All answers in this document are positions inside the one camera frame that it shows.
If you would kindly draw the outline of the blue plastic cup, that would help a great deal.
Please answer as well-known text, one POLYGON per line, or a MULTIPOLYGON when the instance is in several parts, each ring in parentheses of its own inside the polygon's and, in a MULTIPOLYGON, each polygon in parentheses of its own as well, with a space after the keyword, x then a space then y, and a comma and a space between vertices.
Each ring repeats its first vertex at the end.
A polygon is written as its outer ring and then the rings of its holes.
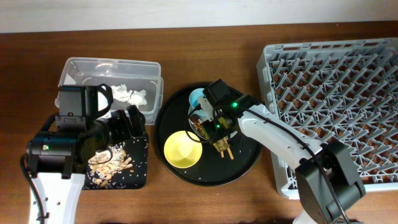
POLYGON ((190 106, 191 106, 192 108, 195 108, 195 107, 198 106, 198 99, 199 99, 199 97, 202 97, 202 98, 205 97, 205 95, 204 95, 204 93, 203 93, 203 90, 204 90, 203 88, 197 88, 197 89, 193 90, 193 91, 190 93, 190 95, 189 95, 189 97, 188 97, 188 100, 189 100, 189 104, 190 104, 190 106))

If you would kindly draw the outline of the grey plate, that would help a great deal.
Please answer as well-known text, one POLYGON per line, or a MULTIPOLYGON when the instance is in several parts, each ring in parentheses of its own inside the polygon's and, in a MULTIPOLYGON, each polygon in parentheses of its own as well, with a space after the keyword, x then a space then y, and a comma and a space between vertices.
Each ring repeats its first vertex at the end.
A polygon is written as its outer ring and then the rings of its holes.
POLYGON ((188 123, 193 132, 203 141, 211 139, 214 134, 214 122, 206 118, 204 111, 190 107, 188 115, 188 123))

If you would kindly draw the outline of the grey dishwasher rack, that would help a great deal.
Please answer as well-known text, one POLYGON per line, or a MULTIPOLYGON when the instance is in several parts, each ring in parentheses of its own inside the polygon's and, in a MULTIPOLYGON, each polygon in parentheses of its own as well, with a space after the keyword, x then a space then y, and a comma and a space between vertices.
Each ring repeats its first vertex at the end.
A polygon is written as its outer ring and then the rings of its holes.
POLYGON ((268 110, 344 143, 368 192, 397 189, 397 39, 274 44, 257 63, 268 110))

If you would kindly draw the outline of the white tissue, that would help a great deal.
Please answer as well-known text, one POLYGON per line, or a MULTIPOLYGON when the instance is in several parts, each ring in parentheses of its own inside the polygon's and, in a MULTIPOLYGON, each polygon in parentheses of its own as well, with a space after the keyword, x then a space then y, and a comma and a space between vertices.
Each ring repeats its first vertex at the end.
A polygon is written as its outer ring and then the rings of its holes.
POLYGON ((145 90, 141 90, 141 91, 134 90, 130 96, 130 99, 128 99, 127 102, 131 105, 136 105, 136 106, 146 105, 147 104, 146 91, 145 90))
POLYGON ((118 86, 112 85, 111 89, 113 92, 113 99, 120 102, 127 102, 132 95, 132 90, 128 90, 124 84, 118 86))

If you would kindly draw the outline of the clear plastic bin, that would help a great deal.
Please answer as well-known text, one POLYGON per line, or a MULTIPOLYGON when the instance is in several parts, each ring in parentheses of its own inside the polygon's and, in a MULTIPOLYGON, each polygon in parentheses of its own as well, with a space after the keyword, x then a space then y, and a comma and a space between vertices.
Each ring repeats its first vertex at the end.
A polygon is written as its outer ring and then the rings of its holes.
POLYGON ((113 58, 71 57, 63 68, 59 85, 124 85, 129 91, 145 91, 145 105, 138 106, 146 125, 155 124, 162 106, 164 81, 157 62, 113 58))

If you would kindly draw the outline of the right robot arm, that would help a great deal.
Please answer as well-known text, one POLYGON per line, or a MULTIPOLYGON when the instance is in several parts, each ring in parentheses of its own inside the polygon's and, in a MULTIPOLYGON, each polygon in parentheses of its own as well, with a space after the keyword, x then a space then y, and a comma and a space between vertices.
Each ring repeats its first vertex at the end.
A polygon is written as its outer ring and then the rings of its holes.
POLYGON ((335 223, 366 195, 347 147, 339 140, 323 142, 281 121, 251 95, 236 93, 223 80, 204 87, 195 98, 210 125, 202 131, 217 142, 233 132, 251 138, 281 157, 294 170, 303 207, 294 223, 335 223))

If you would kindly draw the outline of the brown snack wrapper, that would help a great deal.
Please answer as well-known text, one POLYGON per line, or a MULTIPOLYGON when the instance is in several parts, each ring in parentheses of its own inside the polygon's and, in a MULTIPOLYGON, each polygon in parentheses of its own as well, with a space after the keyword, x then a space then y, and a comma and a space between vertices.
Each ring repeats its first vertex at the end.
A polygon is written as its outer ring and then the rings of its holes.
POLYGON ((204 121, 198 115, 191 115, 189 118, 190 125, 196 131, 196 133, 205 140, 209 140, 209 143, 224 156, 224 151, 230 151, 230 144, 228 143, 229 135, 226 135, 222 139, 218 139, 219 136, 216 134, 221 134, 221 131, 217 131, 215 128, 215 123, 212 121, 204 121))

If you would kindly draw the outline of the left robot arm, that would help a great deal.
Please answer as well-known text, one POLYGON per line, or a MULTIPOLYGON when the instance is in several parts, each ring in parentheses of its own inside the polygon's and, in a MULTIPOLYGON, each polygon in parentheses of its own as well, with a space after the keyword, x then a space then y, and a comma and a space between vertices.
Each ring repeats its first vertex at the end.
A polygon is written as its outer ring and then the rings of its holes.
POLYGON ((46 120, 20 158, 30 187, 29 223, 73 223, 86 172, 99 173, 98 185, 130 168, 126 141, 147 139, 146 118, 135 105, 116 110, 112 88, 62 85, 59 112, 46 120))

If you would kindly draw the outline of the black rectangular tray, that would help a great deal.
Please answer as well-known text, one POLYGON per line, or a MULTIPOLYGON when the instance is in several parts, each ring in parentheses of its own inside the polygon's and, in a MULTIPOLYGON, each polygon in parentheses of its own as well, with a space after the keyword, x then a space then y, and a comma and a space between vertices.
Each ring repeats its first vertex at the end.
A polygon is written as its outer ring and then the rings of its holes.
POLYGON ((106 189, 89 186, 88 180, 88 166, 86 169, 84 190, 116 190, 116 189, 140 189, 146 184, 147 180, 147 163, 148 163, 148 149, 149 140, 148 135, 145 134, 140 137, 135 137, 119 144, 110 146, 122 146, 126 153, 132 158, 132 169, 129 173, 127 170, 122 171, 122 174, 115 176, 115 184, 106 189))

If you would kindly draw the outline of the round black tray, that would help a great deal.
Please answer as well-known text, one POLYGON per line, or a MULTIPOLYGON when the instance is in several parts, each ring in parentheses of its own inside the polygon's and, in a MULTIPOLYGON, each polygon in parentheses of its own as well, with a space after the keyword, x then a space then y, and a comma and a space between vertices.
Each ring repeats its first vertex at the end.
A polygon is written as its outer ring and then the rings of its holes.
POLYGON ((201 158, 195 165, 180 169, 167 162, 164 144, 170 135, 185 130, 184 121, 188 115, 190 93, 207 85, 197 83, 182 88, 163 104, 155 121, 154 144, 158 158, 171 173, 191 184, 209 187, 228 184, 243 176, 256 163, 262 145, 251 138, 236 134, 231 138, 234 159, 229 155, 221 157, 212 145, 204 143, 201 158))

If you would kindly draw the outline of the food scraps pile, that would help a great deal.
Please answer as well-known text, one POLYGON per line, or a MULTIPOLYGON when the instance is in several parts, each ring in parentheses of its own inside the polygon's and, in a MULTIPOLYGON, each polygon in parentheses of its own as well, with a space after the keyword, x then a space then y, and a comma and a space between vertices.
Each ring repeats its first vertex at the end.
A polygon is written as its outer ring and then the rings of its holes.
POLYGON ((89 186, 106 189, 115 184, 115 176, 132 169, 132 158, 122 146, 110 146, 103 152, 97 152, 88 161, 89 186))

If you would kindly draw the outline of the yellow bowl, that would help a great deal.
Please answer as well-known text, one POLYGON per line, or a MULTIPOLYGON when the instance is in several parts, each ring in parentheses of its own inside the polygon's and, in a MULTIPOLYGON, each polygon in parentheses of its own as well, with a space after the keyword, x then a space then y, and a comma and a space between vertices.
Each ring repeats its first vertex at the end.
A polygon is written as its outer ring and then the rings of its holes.
MULTIPOLYGON (((188 132, 194 140, 199 140, 193 133, 188 132)), ((164 156, 166 161, 176 168, 186 169, 194 166, 201 158, 202 144, 192 141, 185 131, 177 131, 171 134, 164 144, 164 156)))

